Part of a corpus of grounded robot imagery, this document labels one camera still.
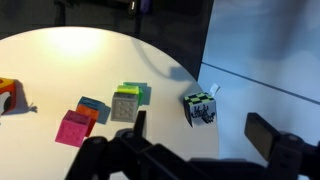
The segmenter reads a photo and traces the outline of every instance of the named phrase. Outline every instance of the cube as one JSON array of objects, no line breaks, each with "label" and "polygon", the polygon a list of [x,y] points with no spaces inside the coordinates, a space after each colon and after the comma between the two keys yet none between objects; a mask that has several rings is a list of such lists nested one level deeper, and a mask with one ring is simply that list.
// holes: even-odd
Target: cube
[{"label": "cube", "polygon": [[90,117],[69,110],[62,119],[55,141],[80,147],[89,123]]},{"label": "cube", "polygon": [[99,111],[96,109],[89,108],[83,104],[79,104],[77,106],[76,112],[90,117],[90,123],[88,126],[88,130],[85,134],[86,137],[89,137],[91,134],[91,131],[92,131],[92,129],[93,129],[98,117],[99,117]]},{"label": "cube", "polygon": [[82,105],[89,107],[91,109],[99,110],[99,108],[100,108],[99,106],[101,105],[101,102],[94,100],[94,99],[91,99],[91,98],[88,98],[88,97],[85,97],[85,96],[82,96],[78,105],[79,104],[82,104]]},{"label": "cube", "polygon": [[0,77],[0,115],[11,111],[16,105],[16,86],[12,79]]},{"label": "cube", "polygon": [[138,106],[138,95],[115,92],[112,98],[111,120],[135,122]]},{"label": "cube", "polygon": [[216,118],[216,101],[207,93],[186,96],[183,99],[185,116],[192,127],[192,121],[203,120],[211,123]]},{"label": "cube", "polygon": [[142,105],[143,89],[141,87],[123,83],[123,85],[118,86],[117,92],[138,95],[138,104],[139,106]]}]

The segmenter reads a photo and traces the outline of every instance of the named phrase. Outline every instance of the white wall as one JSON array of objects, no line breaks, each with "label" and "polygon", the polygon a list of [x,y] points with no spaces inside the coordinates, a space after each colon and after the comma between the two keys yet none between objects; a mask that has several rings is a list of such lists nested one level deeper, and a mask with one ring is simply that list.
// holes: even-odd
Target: white wall
[{"label": "white wall", "polygon": [[265,161],[244,136],[248,112],[320,140],[320,1],[215,0],[199,84],[216,95],[220,158]]}]

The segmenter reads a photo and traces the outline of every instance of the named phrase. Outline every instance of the pink cube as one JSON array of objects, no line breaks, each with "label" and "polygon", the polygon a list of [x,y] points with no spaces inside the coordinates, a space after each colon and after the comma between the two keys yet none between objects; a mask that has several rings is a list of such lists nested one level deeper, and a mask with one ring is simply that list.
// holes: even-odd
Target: pink cube
[{"label": "pink cube", "polygon": [[90,117],[69,110],[62,119],[55,141],[80,147],[89,123]]}]

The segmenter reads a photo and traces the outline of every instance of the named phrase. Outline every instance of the orange cube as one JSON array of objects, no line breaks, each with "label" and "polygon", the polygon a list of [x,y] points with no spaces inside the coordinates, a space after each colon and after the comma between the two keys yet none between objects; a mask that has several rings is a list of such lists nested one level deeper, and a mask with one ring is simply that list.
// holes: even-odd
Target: orange cube
[{"label": "orange cube", "polygon": [[13,79],[0,77],[0,115],[16,106],[16,86]]}]

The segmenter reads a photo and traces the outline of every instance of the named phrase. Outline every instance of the white round table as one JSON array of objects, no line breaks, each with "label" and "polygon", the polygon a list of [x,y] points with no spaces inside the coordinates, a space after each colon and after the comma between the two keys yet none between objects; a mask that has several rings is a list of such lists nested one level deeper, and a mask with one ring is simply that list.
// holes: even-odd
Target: white round table
[{"label": "white round table", "polygon": [[[192,128],[184,115],[183,97],[201,88],[180,64],[147,43],[100,29],[47,28],[1,40],[0,55],[0,77],[18,80],[18,91],[32,106],[25,111],[19,105],[0,118],[0,179],[63,179],[79,150],[55,142],[63,116],[82,96],[111,107],[123,82],[151,88],[149,103],[139,107],[147,111],[147,140],[185,160],[218,157],[216,123]],[[91,136],[111,140],[119,129],[133,127],[110,116]]]}]

